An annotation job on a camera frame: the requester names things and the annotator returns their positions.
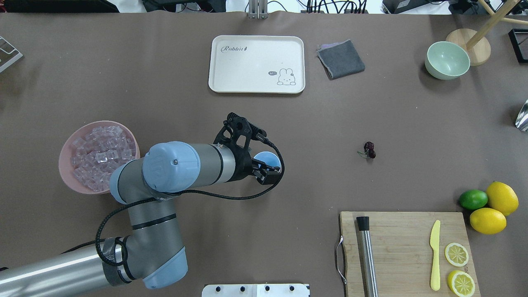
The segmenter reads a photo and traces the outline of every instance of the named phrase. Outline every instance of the wooden cutting board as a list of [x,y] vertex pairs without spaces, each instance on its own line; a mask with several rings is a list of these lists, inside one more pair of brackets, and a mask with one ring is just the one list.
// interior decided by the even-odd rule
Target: wooden cutting board
[[[447,275],[453,270],[466,271],[471,275],[476,285],[473,296],[480,297],[461,212],[342,211],[340,221],[348,297],[365,296],[355,221],[360,216],[370,217],[372,253],[380,297],[456,297],[447,285]],[[441,222],[439,291],[433,291],[429,285],[432,268],[429,237],[436,220]],[[465,267],[455,267],[446,260],[444,250],[453,242],[462,244],[469,252],[469,262]]]

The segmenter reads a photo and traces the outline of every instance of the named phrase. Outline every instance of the wooden pole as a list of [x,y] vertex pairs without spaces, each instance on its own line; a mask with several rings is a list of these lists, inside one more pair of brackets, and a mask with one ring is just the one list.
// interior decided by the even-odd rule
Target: wooden pole
[[473,37],[466,43],[466,49],[470,50],[484,37],[501,19],[512,10],[515,5],[519,3],[519,0],[508,0],[504,3],[494,15],[473,35]]
[[[484,7],[484,9],[488,12],[489,15],[495,14],[493,10],[491,9],[491,7],[484,0],[478,0],[478,2],[482,5],[482,7]],[[528,26],[528,21],[517,20],[515,18],[504,17],[501,19],[501,21]]]

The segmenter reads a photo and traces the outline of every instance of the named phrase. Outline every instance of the yellow lemon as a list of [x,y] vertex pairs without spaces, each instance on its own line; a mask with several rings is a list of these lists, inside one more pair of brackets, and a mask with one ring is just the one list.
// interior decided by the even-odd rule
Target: yellow lemon
[[498,210],[480,208],[469,216],[473,229],[484,234],[495,234],[506,228],[506,217]]
[[453,293],[459,297],[470,297],[475,293],[473,278],[464,271],[454,270],[447,276],[447,284]]
[[469,253],[466,248],[458,243],[450,243],[446,246],[445,255],[451,265],[462,267],[469,261]]
[[489,207],[496,209],[505,216],[509,216],[519,207],[519,199],[513,189],[498,181],[492,182],[486,190]]

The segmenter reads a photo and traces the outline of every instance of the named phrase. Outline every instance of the plastic knife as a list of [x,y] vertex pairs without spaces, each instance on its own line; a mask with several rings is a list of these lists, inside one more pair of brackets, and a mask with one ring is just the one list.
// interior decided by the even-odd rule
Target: plastic knife
[[431,230],[429,245],[432,248],[432,271],[431,271],[431,289],[438,291],[440,289],[440,263],[438,259],[438,249],[440,244],[440,221],[436,220]]

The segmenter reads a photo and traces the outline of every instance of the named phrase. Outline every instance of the brown tablecloth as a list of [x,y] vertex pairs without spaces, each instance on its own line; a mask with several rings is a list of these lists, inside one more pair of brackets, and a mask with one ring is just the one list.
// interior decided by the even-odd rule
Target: brown tablecloth
[[[89,296],[200,296],[204,284],[309,283],[341,296],[334,247],[338,214],[461,211],[458,196],[494,180],[520,198],[497,235],[468,227],[484,296],[526,296],[528,135],[513,126],[527,99],[501,23],[490,60],[440,81],[423,65],[428,46],[486,16],[273,13],[0,14],[0,35],[24,58],[0,73],[0,266],[36,262],[93,240],[119,204],[70,190],[57,168],[64,141],[96,120],[125,124],[142,155],[159,142],[211,143],[229,112],[268,132],[286,162],[283,182],[249,201],[196,194],[174,199],[189,271],[174,285],[142,281]],[[222,34],[294,35],[304,41],[306,88],[294,96],[216,94],[211,42]],[[366,70],[328,79],[317,46],[351,39]],[[374,142],[373,162],[356,151]],[[253,152],[265,150],[255,144]],[[209,187],[231,195],[255,181]],[[104,236],[130,234],[127,215]]]

